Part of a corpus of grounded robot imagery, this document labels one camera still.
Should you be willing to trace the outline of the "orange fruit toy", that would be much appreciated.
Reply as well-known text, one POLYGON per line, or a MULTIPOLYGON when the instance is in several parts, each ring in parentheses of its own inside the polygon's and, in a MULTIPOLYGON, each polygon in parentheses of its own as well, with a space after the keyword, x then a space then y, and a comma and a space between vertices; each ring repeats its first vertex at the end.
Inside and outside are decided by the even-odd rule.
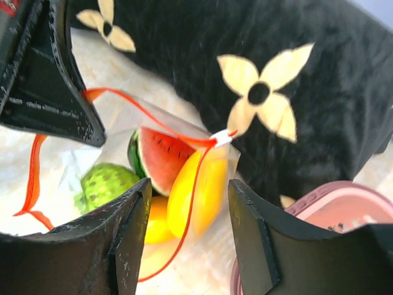
POLYGON ((213 149, 200 161, 201 151, 194 152, 179 172, 169 195, 167 222, 177 238, 182 237, 193 205, 190 230, 203 235, 221 211, 227 183, 228 159, 213 149))

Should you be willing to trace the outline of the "yellow mango toy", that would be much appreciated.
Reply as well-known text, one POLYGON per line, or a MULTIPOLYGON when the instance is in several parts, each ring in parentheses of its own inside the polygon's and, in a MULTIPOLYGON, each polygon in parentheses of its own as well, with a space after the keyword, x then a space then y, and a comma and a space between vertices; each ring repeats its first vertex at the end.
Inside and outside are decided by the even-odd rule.
POLYGON ((144 239, 145 244, 154 245, 168 242, 176 238, 168 227, 167 204, 167 197, 152 197, 144 239))

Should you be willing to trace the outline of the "clear zip top bag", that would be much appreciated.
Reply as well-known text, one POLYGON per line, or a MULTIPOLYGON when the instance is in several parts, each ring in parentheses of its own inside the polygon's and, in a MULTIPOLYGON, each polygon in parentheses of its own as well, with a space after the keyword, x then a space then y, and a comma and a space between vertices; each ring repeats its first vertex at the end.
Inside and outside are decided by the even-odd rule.
POLYGON ((115 94, 135 109, 137 123, 125 139, 128 166, 95 163, 80 178, 80 203, 90 213, 124 193, 139 179, 151 183, 139 282, 162 273, 183 248, 211 227, 227 201, 240 153, 233 132, 212 136, 183 131, 131 95, 115 94))

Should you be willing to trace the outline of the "watermelon slice toy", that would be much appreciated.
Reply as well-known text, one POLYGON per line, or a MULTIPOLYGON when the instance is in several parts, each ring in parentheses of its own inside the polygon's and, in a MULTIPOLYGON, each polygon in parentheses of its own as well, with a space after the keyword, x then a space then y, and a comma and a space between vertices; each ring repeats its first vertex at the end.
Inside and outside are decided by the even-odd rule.
POLYGON ((128 143, 128 161, 140 178, 149 178, 152 187, 169 196, 174 181, 195 149, 167 133, 149 127, 136 129, 128 143))

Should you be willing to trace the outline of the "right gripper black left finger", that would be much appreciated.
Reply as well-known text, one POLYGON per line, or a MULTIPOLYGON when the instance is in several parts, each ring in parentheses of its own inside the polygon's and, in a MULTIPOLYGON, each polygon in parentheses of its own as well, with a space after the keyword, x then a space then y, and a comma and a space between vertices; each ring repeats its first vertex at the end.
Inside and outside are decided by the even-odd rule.
POLYGON ((144 178, 47 234, 2 234, 1 294, 134 294, 151 197, 144 178))

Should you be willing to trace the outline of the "green custard apple toy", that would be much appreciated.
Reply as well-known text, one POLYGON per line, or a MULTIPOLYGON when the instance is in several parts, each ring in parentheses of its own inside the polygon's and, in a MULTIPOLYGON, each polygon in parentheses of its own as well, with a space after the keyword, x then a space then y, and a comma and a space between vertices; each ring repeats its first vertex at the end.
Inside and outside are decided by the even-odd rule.
POLYGON ((116 199, 139 180, 136 173, 124 166, 96 164, 80 180, 82 192, 74 197, 74 206, 86 214, 116 199))

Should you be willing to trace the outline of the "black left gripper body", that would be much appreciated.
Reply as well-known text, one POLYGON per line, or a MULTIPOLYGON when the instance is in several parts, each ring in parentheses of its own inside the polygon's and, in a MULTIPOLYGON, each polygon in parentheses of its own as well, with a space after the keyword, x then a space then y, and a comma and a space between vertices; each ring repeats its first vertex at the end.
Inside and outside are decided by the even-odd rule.
POLYGON ((1 1, 15 15, 1 12, 1 92, 9 92, 14 83, 22 83, 37 72, 39 55, 33 47, 41 1, 1 1))

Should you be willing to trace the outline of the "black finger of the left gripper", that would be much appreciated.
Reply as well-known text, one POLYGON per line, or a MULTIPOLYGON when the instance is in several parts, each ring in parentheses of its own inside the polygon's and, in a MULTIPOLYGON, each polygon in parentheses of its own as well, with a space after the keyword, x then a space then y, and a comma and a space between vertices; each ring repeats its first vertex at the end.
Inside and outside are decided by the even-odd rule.
MULTIPOLYGON (((83 96, 85 84, 72 54, 69 3, 41 2, 33 42, 38 69, 26 81, 14 83, 9 92, 1 92, 1 125, 101 147, 106 142, 105 128, 83 96)), ((5 4, 2 11, 15 15, 5 4)))

